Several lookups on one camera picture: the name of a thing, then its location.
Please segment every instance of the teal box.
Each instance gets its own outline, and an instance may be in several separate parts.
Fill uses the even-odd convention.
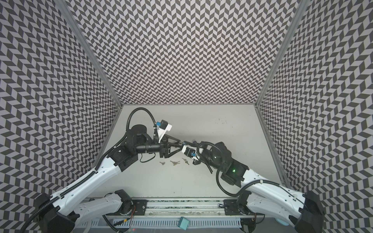
[[[178,227],[180,227],[181,229],[183,230],[187,230],[186,228],[189,226],[189,220],[184,218],[184,217],[181,217],[180,218],[180,221],[178,223]]]

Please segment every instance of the metal corner post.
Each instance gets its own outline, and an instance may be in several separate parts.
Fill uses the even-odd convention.
[[[96,56],[94,55],[93,51],[91,50],[90,45],[88,44],[87,40],[83,36],[82,31],[80,30],[74,16],[72,15],[71,11],[69,10],[65,0],[53,0],[56,4],[57,8],[60,10],[62,16],[65,18],[67,24],[69,25],[71,31],[74,33],[77,41],[81,45],[82,49],[85,51],[88,59],[92,63],[93,67],[98,73],[101,81],[103,82],[104,86],[106,87],[107,91],[109,92],[110,96],[113,98],[114,102],[119,106],[122,107],[122,102],[120,101],[119,97],[117,96],[116,92],[114,91],[109,79],[106,77],[104,70],[102,69],[100,63],[98,62]]]
[[[280,161],[280,156],[277,153],[275,144],[273,143],[273,140],[271,138],[271,134],[269,133],[267,125],[264,122],[263,116],[262,116],[260,110],[258,109],[258,107],[255,107],[255,111],[257,112],[261,128],[263,129],[263,133],[264,133],[264,136],[266,138],[269,151],[271,152],[273,162],[275,163],[277,173],[280,176],[281,183],[282,183],[283,186],[285,186],[287,188],[290,188],[291,187],[290,182],[289,182],[289,180],[286,176],[286,173],[285,173],[285,170],[283,168],[282,162]]]
[[[268,76],[266,80],[264,81],[263,88],[261,89],[259,93],[258,100],[255,103],[256,106],[260,106],[260,103],[263,101],[264,97],[266,96],[267,90],[275,77],[276,71],[281,64],[281,61],[283,57],[285,56],[286,51],[289,48],[290,42],[293,40],[294,34],[297,31],[297,28],[303,18],[304,13],[307,10],[307,7],[309,6],[311,2],[312,0],[300,0],[299,6],[295,11],[293,20],[291,21],[289,29],[285,34],[285,37],[275,57],[273,65],[271,69],[269,70]]]

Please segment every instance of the chevron patterned wall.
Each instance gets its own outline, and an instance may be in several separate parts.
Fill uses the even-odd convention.
[[[15,232],[90,168],[117,106],[51,0],[0,4],[0,232]]]
[[[68,0],[129,104],[253,103],[298,0]]]
[[[314,0],[262,105],[290,183],[326,232],[373,232],[373,2]]]

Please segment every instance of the enclosure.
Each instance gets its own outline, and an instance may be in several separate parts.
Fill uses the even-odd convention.
[[[170,135],[223,141],[268,179],[319,194],[325,232],[372,232],[372,8],[2,1],[0,229],[20,229],[40,193],[85,174],[146,105]],[[137,163],[123,173],[129,182],[117,177],[93,196],[125,187],[133,197],[224,197],[209,178],[185,178],[208,177],[205,167],[180,161]]]

